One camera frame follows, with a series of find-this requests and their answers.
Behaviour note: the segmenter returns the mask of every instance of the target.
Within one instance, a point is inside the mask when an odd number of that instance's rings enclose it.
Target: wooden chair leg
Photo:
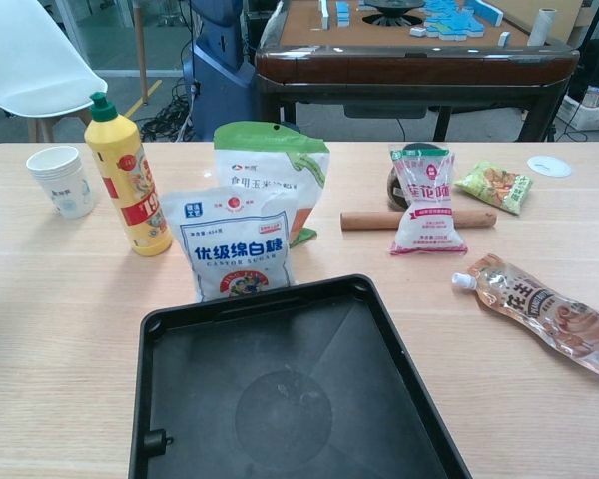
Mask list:
[[[38,143],[40,132],[37,118],[27,118],[27,130],[29,131],[29,143]]]
[[[88,108],[76,112],[76,117],[82,120],[82,123],[84,123],[85,127],[88,127],[91,123],[91,120],[93,120],[93,117],[91,116],[91,110]]]
[[[45,143],[53,143],[53,126],[58,121],[57,118],[40,118],[38,122],[42,129],[42,140]]]

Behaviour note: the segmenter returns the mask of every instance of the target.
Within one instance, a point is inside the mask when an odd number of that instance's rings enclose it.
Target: tray hole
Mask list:
[[[363,282],[356,282],[353,287],[355,288],[355,291],[368,292],[368,286],[366,286]]]
[[[152,320],[147,324],[147,334],[157,338],[162,335],[164,329],[162,328],[162,322],[159,319]]]

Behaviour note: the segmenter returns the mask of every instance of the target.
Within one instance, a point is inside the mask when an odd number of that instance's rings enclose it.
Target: white paper cup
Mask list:
[[[42,150],[29,157],[27,169],[64,218],[83,217],[93,209],[93,195],[77,149]]]

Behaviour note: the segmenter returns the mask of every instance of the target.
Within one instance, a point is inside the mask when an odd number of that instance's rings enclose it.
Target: stack of paper cups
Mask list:
[[[529,47],[543,47],[550,33],[552,22],[555,20],[557,11],[553,8],[540,8],[535,18],[535,23],[528,38]]]
[[[93,196],[73,147],[53,147],[32,155],[27,169],[65,218],[78,218],[93,209]]]

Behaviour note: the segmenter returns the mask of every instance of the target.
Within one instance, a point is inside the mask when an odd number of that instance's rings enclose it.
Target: bottle label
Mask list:
[[[142,198],[134,205],[120,208],[125,222],[127,222],[127,225],[130,227],[145,222],[159,209],[160,202],[158,201],[155,186],[153,186],[153,189],[145,198]]]

